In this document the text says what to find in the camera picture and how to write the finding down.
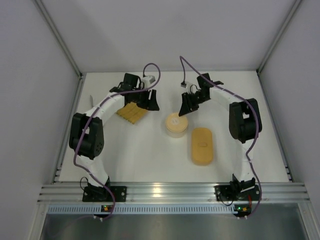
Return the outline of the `metal tongs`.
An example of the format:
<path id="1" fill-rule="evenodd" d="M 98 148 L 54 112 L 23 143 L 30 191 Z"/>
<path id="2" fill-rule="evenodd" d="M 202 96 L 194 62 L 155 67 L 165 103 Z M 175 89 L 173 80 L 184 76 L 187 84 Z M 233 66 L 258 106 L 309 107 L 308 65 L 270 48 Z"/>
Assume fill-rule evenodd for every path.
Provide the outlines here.
<path id="1" fill-rule="evenodd" d="M 94 106 L 94 101 L 93 101 L 93 96 L 89 95 L 89 102 L 90 102 L 90 106 L 93 107 Z"/>

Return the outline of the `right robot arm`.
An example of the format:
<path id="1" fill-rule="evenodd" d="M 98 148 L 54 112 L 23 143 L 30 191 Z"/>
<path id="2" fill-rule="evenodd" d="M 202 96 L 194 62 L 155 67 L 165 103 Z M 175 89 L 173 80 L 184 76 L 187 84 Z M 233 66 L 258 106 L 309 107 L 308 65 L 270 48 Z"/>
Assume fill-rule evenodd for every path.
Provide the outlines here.
<path id="1" fill-rule="evenodd" d="M 229 195 L 234 200 L 241 199 L 245 192 L 260 184 L 251 157 L 251 151 L 263 128 L 258 101 L 255 98 L 245 99 L 228 90 L 223 82 L 212 81 L 208 73 L 200 74 L 197 83 L 196 90 L 193 91 L 192 83 L 185 79 L 182 81 L 181 86 L 185 88 L 185 92 L 181 95 L 182 104 L 178 115 L 182 117 L 193 113 L 199 109 L 200 104 L 207 101 L 215 101 L 228 111 L 228 131 L 239 144 L 235 150 L 237 160 L 249 170 L 252 177 L 234 172 L 228 193 L 224 193 L 223 197 Z"/>

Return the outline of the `round beige lid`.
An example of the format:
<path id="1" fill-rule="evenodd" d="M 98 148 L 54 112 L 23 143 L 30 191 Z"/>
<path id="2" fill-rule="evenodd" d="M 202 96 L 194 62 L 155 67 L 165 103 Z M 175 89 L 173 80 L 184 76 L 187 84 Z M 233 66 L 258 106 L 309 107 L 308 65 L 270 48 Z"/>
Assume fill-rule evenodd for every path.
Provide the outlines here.
<path id="1" fill-rule="evenodd" d="M 168 126 L 174 130 L 181 130 L 188 127 L 189 122 L 186 116 L 179 116 L 178 112 L 171 113 L 165 120 L 165 127 Z"/>

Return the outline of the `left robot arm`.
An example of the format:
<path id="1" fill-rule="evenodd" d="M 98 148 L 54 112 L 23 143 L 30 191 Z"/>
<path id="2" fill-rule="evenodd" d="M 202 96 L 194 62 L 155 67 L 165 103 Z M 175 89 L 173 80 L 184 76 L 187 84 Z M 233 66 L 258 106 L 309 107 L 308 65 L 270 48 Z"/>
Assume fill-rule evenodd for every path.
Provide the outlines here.
<path id="1" fill-rule="evenodd" d="M 146 111 L 159 111 L 154 89 L 159 81 L 153 75 L 139 77 L 125 73 L 123 81 L 111 88 L 102 101 L 84 113 L 73 115 L 69 147 L 74 151 L 73 164 L 87 173 L 84 202 L 110 202 L 114 198 L 101 157 L 105 145 L 104 124 L 130 104 Z"/>

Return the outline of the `tan rectangular box lid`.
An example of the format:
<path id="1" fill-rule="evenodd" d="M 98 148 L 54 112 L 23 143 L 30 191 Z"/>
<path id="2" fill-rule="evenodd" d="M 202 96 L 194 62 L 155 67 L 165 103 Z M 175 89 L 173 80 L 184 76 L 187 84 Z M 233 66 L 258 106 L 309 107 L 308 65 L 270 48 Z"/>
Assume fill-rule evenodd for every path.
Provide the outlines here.
<path id="1" fill-rule="evenodd" d="M 207 166 L 214 159 L 213 135 L 210 129 L 197 127 L 191 133 L 191 160 L 195 165 Z"/>

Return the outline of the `round steel-lined container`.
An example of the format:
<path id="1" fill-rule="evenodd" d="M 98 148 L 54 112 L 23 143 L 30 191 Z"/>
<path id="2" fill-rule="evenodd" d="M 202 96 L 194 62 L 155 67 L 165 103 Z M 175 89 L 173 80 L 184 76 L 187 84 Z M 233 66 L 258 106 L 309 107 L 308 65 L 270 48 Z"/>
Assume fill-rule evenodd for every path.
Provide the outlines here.
<path id="1" fill-rule="evenodd" d="M 166 133 L 172 138 L 182 138 L 187 133 L 187 129 L 187 126 L 178 130 L 174 130 L 173 128 L 166 126 Z"/>

